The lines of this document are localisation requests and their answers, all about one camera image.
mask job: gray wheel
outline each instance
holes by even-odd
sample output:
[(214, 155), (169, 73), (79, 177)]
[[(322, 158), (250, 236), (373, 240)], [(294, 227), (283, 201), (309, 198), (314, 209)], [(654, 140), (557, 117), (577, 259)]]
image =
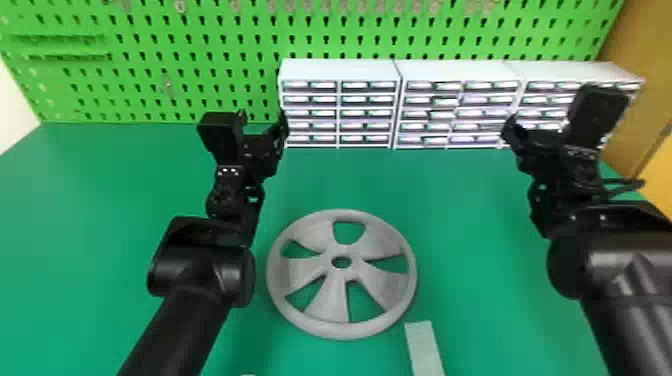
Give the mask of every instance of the gray wheel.
[[(333, 233), (335, 222), (364, 225), (362, 236), (353, 244), (340, 244)], [(287, 258), (282, 250), (291, 241), (318, 253), (309, 258)], [(408, 273), (394, 273), (367, 261), (403, 255)], [(350, 266), (337, 268), (335, 258), (348, 258)], [(308, 307), (299, 311), (286, 299), (310, 282), (325, 276), (324, 283)], [(377, 334), (406, 311), (417, 285), (417, 267), (411, 247), (394, 227), (371, 214), (348, 209), (309, 214), (288, 226), (276, 239), (268, 256), (266, 283), (273, 303), (297, 327), (330, 339), (357, 339)], [(346, 283), (360, 283), (384, 310), (372, 319), (350, 322)]]

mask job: green pegboard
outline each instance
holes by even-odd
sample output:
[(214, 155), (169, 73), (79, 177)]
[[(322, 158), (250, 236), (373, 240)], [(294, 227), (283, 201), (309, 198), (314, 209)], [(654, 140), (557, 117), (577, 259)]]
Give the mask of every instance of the green pegboard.
[(274, 120), (284, 57), (592, 60), (624, 0), (5, 0), (2, 57), (43, 121)]

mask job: yellow panel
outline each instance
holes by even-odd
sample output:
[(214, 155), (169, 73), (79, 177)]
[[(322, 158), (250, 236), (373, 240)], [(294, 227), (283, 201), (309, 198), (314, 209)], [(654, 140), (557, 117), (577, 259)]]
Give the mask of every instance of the yellow panel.
[(647, 83), (626, 112), (603, 156), (616, 171), (636, 176), (672, 117), (672, 1), (626, 1), (600, 52)]
[(672, 137), (668, 137), (642, 170), (646, 185), (640, 191), (672, 218)]

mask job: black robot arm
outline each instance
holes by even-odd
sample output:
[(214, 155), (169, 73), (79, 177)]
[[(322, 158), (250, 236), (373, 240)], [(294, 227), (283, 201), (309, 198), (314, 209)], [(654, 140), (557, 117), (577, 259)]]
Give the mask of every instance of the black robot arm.
[(252, 299), (249, 247), (264, 201), (261, 184), (277, 171), (288, 128), (283, 114), (260, 135), (245, 135), (246, 122), (239, 112), (207, 113), (199, 123), (217, 162), (209, 218), (170, 222), (147, 275), (149, 292), (164, 300), (119, 375), (198, 375), (231, 308)]
[(562, 133), (510, 118), (502, 137), (533, 178), (530, 217), (551, 241), (551, 283), (581, 303), (610, 374), (670, 376), (672, 223), (648, 202), (614, 200), (643, 181), (602, 179), (598, 168), (600, 139), (627, 103), (619, 90), (585, 85)]

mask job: green tabletop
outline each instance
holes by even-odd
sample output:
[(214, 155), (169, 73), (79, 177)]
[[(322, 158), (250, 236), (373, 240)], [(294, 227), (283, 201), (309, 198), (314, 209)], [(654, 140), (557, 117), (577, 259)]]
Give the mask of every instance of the green tabletop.
[[(43, 126), (0, 156), (4, 375), (114, 374), (160, 303), (145, 275), (175, 215), (202, 215), (214, 162), (190, 126)], [(446, 375), (604, 375), (576, 302), (545, 271), (507, 150), (290, 149), (253, 251), (317, 210), (395, 226), (418, 264), (415, 299), (374, 337), (338, 342), (286, 321), (258, 273), (204, 375), (411, 375), (403, 322), (431, 320)]]

